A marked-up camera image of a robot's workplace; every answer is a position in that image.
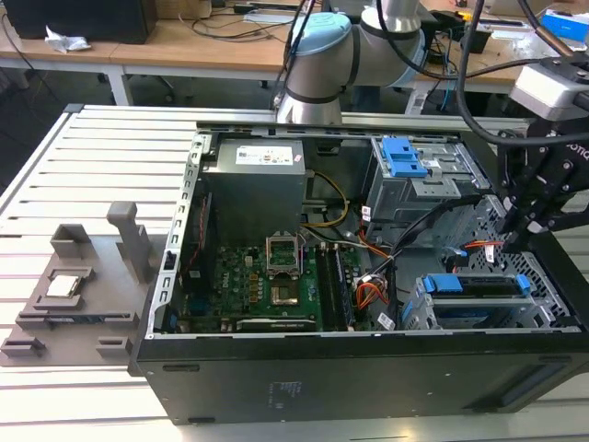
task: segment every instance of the black computer case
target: black computer case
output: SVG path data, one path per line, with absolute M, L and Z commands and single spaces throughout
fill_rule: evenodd
M 155 0 L 5 0 L 22 39 L 41 39 L 45 27 L 89 41 L 143 44 L 156 26 Z

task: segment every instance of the sticker label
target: sticker label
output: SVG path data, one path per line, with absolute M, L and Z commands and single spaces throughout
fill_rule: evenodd
M 389 318 L 385 313 L 381 313 L 377 319 L 378 323 L 385 327 L 386 330 L 393 330 L 395 328 L 395 322 Z
M 437 159 L 423 159 L 422 166 L 424 166 L 425 168 L 439 168 L 440 169 L 440 163 L 438 163 Z
M 292 166 L 293 149 L 287 145 L 241 145 L 237 148 L 236 164 Z
M 485 258 L 487 262 L 495 263 L 495 246 L 485 246 Z
M 271 382 L 268 387 L 268 408 L 283 410 L 301 396 L 303 382 Z
M 372 212 L 372 209 L 370 207 L 368 207 L 367 205 L 362 206 L 362 219 L 363 219 L 363 221 L 366 221 L 367 223 L 370 222 L 370 220 L 372 219 L 372 217 L 370 215 L 371 212 Z

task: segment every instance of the wire bundle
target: wire bundle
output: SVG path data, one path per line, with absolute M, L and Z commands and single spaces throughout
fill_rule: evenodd
M 377 299 L 388 305 L 387 282 L 381 276 L 371 275 L 369 281 L 358 284 L 358 288 L 356 288 L 356 305 L 358 309 L 363 310 Z

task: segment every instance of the yellow wire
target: yellow wire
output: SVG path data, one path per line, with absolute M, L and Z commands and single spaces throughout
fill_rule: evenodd
M 341 221 L 343 221 L 344 219 L 346 219 L 346 216 L 348 215 L 348 211 L 350 210 L 350 207 L 349 207 L 349 204 L 348 204 L 348 199 L 346 198 L 346 195 L 344 195 L 343 192 L 341 191 L 340 186 L 338 186 L 335 183 L 335 181 L 333 181 L 326 174 L 321 173 L 321 172 L 315 172 L 315 175 L 318 175 L 323 180 L 325 180 L 329 184 L 331 184 L 333 186 L 333 188 L 340 194 L 341 199 L 343 200 L 343 212 L 341 213 L 341 216 L 338 219 L 334 220 L 334 221 L 328 221 L 327 223 L 304 223 L 303 224 L 303 227 L 331 227 L 331 226 L 336 226 Z

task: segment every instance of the blue object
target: blue object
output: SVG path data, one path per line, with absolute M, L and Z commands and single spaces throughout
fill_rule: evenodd
M 462 292 L 462 284 L 455 274 L 439 273 L 432 274 L 430 277 L 438 292 Z
M 560 16 L 554 11 L 549 11 L 541 20 L 542 25 L 564 39 L 585 42 L 589 31 L 589 24 L 575 17 Z
M 423 278 L 423 285 L 425 286 L 425 291 L 427 293 L 435 292 L 435 284 L 433 283 L 431 276 L 426 276 Z
M 403 310 L 403 314 L 401 315 L 401 322 L 404 321 L 409 316 L 409 314 L 411 313 L 412 310 L 413 310 L 413 301 L 409 301 L 409 304 L 407 304 L 407 306 Z
M 417 150 L 408 138 L 383 138 L 383 155 L 393 178 L 427 177 L 427 169 L 419 162 Z
M 427 169 L 418 162 L 396 161 L 390 165 L 390 174 L 393 178 L 425 178 Z
M 529 279 L 524 274 L 518 274 L 515 277 L 515 281 L 519 284 L 519 288 L 522 289 L 522 293 L 527 297 L 532 293 L 532 285 L 530 284 Z
M 293 28 L 293 42 L 303 26 L 305 17 L 300 17 Z M 303 38 L 296 48 L 297 56 L 323 52 L 345 39 L 352 31 L 350 19 L 342 14 L 317 12 L 306 23 Z
M 417 152 L 409 138 L 383 138 L 383 153 L 389 161 L 417 161 Z

